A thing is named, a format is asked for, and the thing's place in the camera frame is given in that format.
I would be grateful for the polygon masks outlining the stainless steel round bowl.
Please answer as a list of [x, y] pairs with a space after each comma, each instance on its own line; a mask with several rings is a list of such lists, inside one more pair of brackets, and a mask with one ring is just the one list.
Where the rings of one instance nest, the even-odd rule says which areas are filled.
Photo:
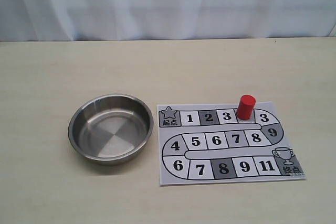
[[153, 114], [143, 101], [128, 94], [105, 94], [74, 113], [68, 139], [86, 160], [119, 165], [141, 153], [153, 128]]

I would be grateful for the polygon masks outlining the printed paper game board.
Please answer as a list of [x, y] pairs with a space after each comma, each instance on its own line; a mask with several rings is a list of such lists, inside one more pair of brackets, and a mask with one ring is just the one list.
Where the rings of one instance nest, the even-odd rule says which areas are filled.
[[305, 180], [272, 102], [157, 106], [160, 185]]

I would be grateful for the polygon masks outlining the red cylinder game piece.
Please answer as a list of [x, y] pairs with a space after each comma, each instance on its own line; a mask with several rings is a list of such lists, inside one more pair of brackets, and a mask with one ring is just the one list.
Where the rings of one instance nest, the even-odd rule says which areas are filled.
[[241, 120], [249, 120], [256, 104], [256, 99], [250, 94], [241, 96], [237, 108], [237, 117]]

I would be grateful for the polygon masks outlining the white backdrop curtain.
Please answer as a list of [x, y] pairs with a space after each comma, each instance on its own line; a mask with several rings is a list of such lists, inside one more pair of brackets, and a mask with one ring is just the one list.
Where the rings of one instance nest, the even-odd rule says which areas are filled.
[[1, 0], [1, 41], [335, 36], [335, 0]]

